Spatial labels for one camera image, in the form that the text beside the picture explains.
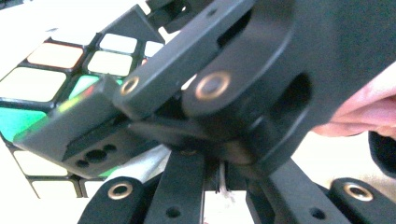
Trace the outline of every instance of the human skin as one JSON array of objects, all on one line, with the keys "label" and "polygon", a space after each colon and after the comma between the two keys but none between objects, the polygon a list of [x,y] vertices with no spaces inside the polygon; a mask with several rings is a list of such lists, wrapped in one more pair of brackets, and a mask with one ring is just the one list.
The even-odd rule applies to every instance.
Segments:
[{"label": "human skin", "polygon": [[325,136],[373,131],[396,140],[396,63],[346,100],[327,124],[312,131]]}]

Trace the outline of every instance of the human hand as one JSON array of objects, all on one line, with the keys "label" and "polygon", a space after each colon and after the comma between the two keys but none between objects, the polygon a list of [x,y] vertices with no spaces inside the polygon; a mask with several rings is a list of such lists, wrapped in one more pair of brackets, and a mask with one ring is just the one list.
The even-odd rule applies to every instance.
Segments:
[{"label": "human hand", "polygon": [[325,136],[373,131],[396,140],[396,63],[346,100],[329,123],[312,131]]}]

